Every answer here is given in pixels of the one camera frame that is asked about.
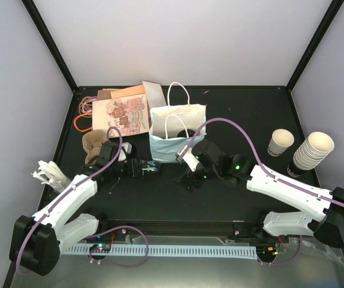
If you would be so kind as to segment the black coffee cup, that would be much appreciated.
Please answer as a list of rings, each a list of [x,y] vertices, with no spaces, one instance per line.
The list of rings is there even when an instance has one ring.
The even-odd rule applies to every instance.
[[[140,160],[142,176],[156,176],[160,173],[161,163],[155,160]]]

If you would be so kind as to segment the black lid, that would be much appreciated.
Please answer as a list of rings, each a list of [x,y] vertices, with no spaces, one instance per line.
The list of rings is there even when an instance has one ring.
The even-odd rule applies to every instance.
[[[177,138],[192,138],[194,134],[195,134],[195,131],[191,130],[191,129],[187,129],[186,131],[185,130],[181,130],[177,134]]]

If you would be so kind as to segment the brown pulp cup carrier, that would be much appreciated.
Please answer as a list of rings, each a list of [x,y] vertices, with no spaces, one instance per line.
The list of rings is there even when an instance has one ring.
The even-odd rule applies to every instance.
[[[85,163],[93,157],[99,156],[102,145],[107,141],[107,134],[104,130],[93,130],[82,137],[82,146],[86,153]]]

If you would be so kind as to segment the light blue paper bag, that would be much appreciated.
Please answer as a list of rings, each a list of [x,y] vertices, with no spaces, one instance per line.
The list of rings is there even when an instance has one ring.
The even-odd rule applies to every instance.
[[[203,140],[206,135],[206,128],[200,127],[206,121],[206,106],[190,103],[189,94],[186,95],[186,104],[171,105],[170,92],[173,85],[181,86],[179,82],[169,85],[167,105],[150,110],[150,153],[152,159],[160,163],[175,163],[177,152],[192,140],[192,138],[177,138],[177,134],[181,130],[199,131],[197,137],[194,138],[193,145]]]

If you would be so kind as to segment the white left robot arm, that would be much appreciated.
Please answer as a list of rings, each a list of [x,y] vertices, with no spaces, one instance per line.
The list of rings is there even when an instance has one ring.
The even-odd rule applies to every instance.
[[[111,178],[144,176],[143,161],[134,157],[133,144],[103,143],[55,199],[33,216],[20,216],[13,228],[9,259],[38,275],[47,275],[64,251],[79,241],[93,236],[103,239],[109,225],[93,215],[71,216],[98,192]]]

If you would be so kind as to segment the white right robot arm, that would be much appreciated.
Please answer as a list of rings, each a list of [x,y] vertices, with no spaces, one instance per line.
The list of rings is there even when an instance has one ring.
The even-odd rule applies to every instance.
[[[264,169],[241,154],[227,155],[208,140],[192,148],[181,147],[176,159],[188,166],[177,179],[187,190],[199,189],[205,179],[218,178],[231,187],[243,186],[296,209],[262,212],[252,228],[256,240],[265,242],[272,236],[313,236],[325,245],[344,247],[343,188],[330,191],[307,185]]]

